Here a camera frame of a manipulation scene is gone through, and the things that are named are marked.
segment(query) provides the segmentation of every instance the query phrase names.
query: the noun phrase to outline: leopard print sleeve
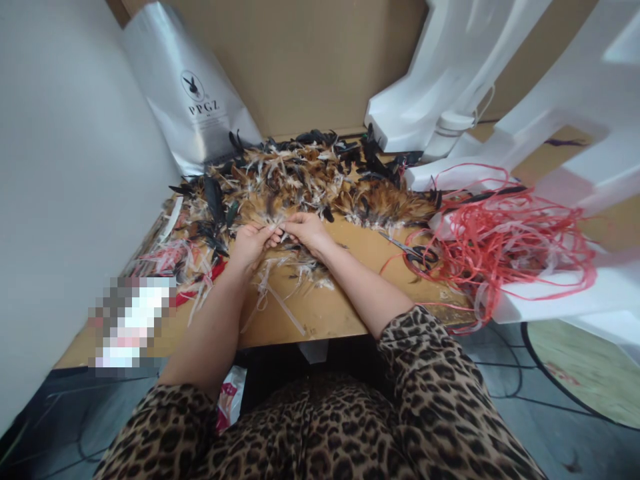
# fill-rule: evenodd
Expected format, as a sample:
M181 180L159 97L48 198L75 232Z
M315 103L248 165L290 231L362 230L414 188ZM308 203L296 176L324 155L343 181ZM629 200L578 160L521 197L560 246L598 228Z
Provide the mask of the leopard print sleeve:
M378 343L395 385L394 436L423 478L545 478L496 411L477 366L414 307Z
M188 478L211 445L216 404L191 385L156 385L113 440L94 479Z

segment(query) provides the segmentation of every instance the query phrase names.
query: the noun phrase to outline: scissor handle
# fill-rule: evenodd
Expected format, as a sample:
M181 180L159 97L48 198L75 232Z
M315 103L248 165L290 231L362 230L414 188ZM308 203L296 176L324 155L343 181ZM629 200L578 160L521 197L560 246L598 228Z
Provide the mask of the scissor handle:
M413 264L415 268L422 272L428 272L431 270L431 265L428 264L422 257L418 257L412 253L407 253L407 260Z
M435 263L438 260L440 260L440 257L436 252L434 252L432 249L427 250L427 248L422 245L418 245L417 247L414 247L413 251L419 256L420 263L423 263L423 262Z

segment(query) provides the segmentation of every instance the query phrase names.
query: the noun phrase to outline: bunny logo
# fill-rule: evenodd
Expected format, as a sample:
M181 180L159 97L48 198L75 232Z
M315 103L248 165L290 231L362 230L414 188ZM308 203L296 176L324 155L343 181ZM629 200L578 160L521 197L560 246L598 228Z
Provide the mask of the bunny logo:
M205 98L205 91L202 88L202 82L189 70L185 70L180 75L180 84L184 88L187 95L195 101L202 101Z

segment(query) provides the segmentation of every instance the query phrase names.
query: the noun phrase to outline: hand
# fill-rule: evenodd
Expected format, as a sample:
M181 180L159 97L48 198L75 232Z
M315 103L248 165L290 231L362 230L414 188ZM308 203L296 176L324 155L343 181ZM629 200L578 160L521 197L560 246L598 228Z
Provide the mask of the hand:
M302 243L311 254L323 260L324 254L336 245L322 225L322 220L314 213L298 212L280 225L295 243Z
M258 268L263 252L268 248L267 241L272 237L279 240L278 235L282 234L277 225L244 225L235 235L235 245L227 268L242 273L253 273Z

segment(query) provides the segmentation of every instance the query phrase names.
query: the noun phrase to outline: white wall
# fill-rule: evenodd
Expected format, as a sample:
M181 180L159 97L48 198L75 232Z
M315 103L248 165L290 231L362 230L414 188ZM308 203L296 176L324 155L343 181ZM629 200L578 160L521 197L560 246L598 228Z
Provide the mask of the white wall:
M0 434L178 174L104 0L0 2Z

